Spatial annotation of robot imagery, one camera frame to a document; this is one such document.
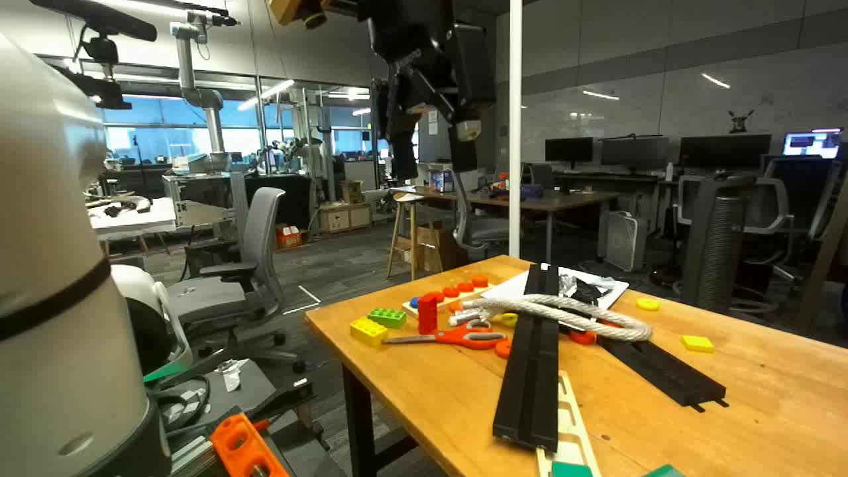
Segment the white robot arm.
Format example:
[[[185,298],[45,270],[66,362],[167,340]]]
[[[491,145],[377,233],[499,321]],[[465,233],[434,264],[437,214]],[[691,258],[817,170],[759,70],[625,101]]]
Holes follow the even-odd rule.
[[[167,477],[131,309],[86,210],[94,101],[0,37],[0,477]]]

